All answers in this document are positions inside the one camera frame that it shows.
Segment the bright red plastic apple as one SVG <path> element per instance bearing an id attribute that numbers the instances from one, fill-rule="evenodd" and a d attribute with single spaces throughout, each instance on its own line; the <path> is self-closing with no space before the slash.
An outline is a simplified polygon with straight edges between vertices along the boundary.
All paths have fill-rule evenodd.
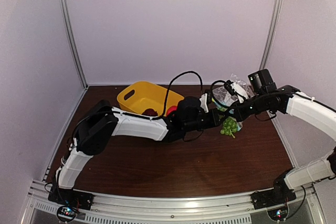
<path id="1" fill-rule="evenodd" d="M 174 116 L 176 110 L 177 110 L 176 105 L 173 105 L 173 106 L 169 107 L 167 112 L 166 112 L 166 116 Z"/>

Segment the green plastic grape bunch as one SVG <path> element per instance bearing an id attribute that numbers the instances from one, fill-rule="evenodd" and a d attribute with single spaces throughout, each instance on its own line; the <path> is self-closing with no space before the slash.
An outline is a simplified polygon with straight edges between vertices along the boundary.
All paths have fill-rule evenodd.
<path id="1" fill-rule="evenodd" d="M 232 138 L 236 138 L 235 133 L 237 131 L 238 131 L 237 122 L 234 119 L 232 119 L 232 118 L 227 118 L 223 122 L 223 127 L 220 130 L 220 133 L 222 135 L 227 135 L 227 136 L 230 136 Z"/>

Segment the clear zip top bag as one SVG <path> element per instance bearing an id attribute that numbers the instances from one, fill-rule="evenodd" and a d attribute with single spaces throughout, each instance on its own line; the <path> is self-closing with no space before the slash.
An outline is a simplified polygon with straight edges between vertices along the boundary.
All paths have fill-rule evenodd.
<path id="1" fill-rule="evenodd" d="M 247 82 L 245 82 L 243 79 L 239 78 L 237 75 L 231 74 L 231 77 L 229 78 L 229 80 L 232 81 L 232 82 L 235 82 L 235 83 L 239 84 L 242 88 L 244 88 L 244 90 L 247 91 L 247 93 L 249 95 L 249 98 L 254 95 L 254 93 L 253 93 L 250 85 Z M 230 106 L 235 101 L 238 101 L 238 97 L 231 96 L 228 93 L 228 91 L 224 88 L 224 86 L 215 88 L 213 90 L 213 94 L 214 94 L 214 97 L 217 99 L 217 101 L 219 101 L 220 104 L 223 104 L 225 106 Z M 239 132 L 242 129 L 243 125 L 242 125 L 241 122 L 237 122 L 237 125 L 238 125 L 238 131 L 237 132 Z"/>

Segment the dark red plastic apple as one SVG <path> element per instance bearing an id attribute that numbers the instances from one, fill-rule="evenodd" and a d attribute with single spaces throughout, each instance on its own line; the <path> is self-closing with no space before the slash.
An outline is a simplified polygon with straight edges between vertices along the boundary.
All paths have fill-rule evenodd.
<path id="1" fill-rule="evenodd" d="M 146 115 L 146 116 L 158 116 L 158 113 L 154 110 L 154 109 L 146 109 L 142 115 Z"/>

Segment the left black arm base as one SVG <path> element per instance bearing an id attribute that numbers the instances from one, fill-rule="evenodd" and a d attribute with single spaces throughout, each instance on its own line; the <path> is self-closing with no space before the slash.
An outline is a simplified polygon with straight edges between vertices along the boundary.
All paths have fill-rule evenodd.
<path id="1" fill-rule="evenodd" d="M 57 184 L 57 179 L 52 180 L 52 187 L 48 200 L 73 209 L 90 210 L 93 202 L 93 194 L 77 191 L 74 189 L 62 189 Z"/>

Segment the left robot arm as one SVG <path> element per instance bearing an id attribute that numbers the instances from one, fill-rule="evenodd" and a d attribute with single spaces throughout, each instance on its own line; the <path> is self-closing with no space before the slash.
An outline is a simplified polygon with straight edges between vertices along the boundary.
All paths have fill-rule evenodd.
<path id="1" fill-rule="evenodd" d="M 222 111 L 207 108 L 195 97 L 184 98 L 168 116 L 157 117 L 127 112 L 101 100 L 76 125 L 68 154 L 55 172 L 54 194 L 64 205 L 71 205 L 76 199 L 71 189 L 77 177 L 91 158 L 104 151 L 113 136 L 171 143 L 185 139 L 188 132 L 218 127 L 224 119 Z"/>

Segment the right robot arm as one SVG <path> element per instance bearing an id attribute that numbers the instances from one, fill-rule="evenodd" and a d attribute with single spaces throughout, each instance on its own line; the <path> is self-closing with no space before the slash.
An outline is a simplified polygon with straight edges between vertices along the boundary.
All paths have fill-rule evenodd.
<path id="1" fill-rule="evenodd" d="M 234 102 L 228 109 L 233 112 L 232 116 L 237 122 L 264 111 L 281 112 L 307 122 L 335 140 L 335 109 L 293 86 L 277 88 L 268 69 L 254 72 L 248 79 L 256 94 Z M 269 199 L 272 203 L 279 204 L 289 196 L 289 190 L 326 178 L 335 178 L 335 150 L 286 173 L 280 180 L 282 184 L 269 192 Z"/>

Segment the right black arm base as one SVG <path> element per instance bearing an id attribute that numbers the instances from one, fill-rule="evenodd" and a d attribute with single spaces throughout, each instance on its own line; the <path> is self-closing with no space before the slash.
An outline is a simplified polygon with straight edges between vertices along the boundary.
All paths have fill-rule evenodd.
<path id="1" fill-rule="evenodd" d="M 286 204 L 296 199 L 294 190 L 289 189 L 285 183 L 285 176 L 288 172 L 289 170 L 285 171 L 274 180 L 272 189 L 255 191 L 251 194 L 250 197 L 255 210 Z"/>

